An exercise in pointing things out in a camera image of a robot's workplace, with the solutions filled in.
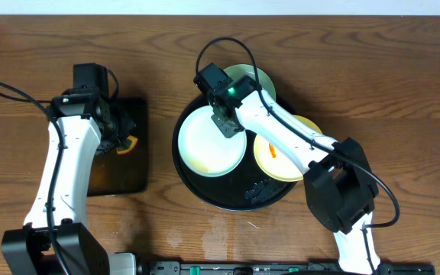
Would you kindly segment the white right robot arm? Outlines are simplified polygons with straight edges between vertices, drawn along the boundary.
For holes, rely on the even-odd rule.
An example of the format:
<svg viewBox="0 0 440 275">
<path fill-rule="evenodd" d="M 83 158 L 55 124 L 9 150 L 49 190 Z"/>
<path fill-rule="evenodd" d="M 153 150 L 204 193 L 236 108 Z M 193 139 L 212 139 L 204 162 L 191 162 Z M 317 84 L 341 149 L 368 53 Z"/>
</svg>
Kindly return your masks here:
<svg viewBox="0 0 440 275">
<path fill-rule="evenodd" d="M 269 141 L 303 174 L 311 213 L 335 235 L 339 267 L 371 274 L 380 265 L 372 240 L 378 178 L 361 145 L 339 143 L 282 108 L 256 76 L 234 81 L 214 63 L 196 72 L 194 83 L 212 107 L 212 122 L 223 139 L 249 130 Z"/>
</svg>

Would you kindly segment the green plate with ketchup stain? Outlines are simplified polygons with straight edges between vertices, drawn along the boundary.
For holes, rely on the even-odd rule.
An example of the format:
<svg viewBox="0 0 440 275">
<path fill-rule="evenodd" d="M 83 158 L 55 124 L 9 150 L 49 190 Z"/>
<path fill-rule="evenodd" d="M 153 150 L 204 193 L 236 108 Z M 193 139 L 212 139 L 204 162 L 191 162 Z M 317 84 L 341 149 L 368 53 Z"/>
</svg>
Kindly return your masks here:
<svg viewBox="0 0 440 275">
<path fill-rule="evenodd" d="M 230 76 L 234 81 L 239 80 L 243 76 L 249 76 L 255 79 L 254 68 L 252 65 L 248 64 L 237 64 L 224 68 L 224 71 Z M 265 89 L 271 98 L 276 98 L 276 90 L 271 78 L 260 68 L 257 69 L 259 74 L 260 84 L 263 89 Z"/>
</svg>

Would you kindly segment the orange green scrub sponge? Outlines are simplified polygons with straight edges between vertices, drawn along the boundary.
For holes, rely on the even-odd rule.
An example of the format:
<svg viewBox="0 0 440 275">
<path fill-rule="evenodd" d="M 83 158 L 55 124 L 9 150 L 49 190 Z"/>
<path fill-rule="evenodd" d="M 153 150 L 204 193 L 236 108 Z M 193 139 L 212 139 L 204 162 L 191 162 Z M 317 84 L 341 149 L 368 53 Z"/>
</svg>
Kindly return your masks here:
<svg viewBox="0 0 440 275">
<path fill-rule="evenodd" d="M 123 155 L 131 152 L 136 146 L 138 139 L 132 135 L 128 135 L 123 141 L 120 141 L 116 147 L 118 155 Z"/>
</svg>

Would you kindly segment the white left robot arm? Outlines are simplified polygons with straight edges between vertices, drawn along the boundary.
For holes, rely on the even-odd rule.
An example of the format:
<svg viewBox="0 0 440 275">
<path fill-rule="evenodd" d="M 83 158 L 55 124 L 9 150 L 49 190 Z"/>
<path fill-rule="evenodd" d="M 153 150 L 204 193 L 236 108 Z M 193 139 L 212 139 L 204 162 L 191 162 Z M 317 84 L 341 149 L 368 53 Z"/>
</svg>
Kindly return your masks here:
<svg viewBox="0 0 440 275">
<path fill-rule="evenodd" d="M 13 274 L 135 274 L 132 253 L 109 254 L 86 227 L 86 198 L 95 156 L 130 152 L 136 124 L 109 91 L 111 70 L 96 63 L 73 67 L 73 87 L 43 107 L 49 121 L 44 172 L 22 228 L 8 230 L 2 254 Z"/>
</svg>

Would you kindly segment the pale green plate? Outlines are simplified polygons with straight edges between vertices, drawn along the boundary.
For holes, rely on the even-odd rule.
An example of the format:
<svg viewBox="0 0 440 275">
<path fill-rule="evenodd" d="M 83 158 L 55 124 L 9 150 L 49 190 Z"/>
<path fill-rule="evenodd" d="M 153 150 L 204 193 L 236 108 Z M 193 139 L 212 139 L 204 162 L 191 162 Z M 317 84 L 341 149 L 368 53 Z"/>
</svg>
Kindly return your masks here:
<svg viewBox="0 0 440 275">
<path fill-rule="evenodd" d="M 209 105 L 190 113 L 180 126 L 177 141 L 181 160 L 191 171 L 205 177 L 230 173 L 241 162 L 247 149 L 244 131 L 226 138 L 212 116 Z"/>
</svg>

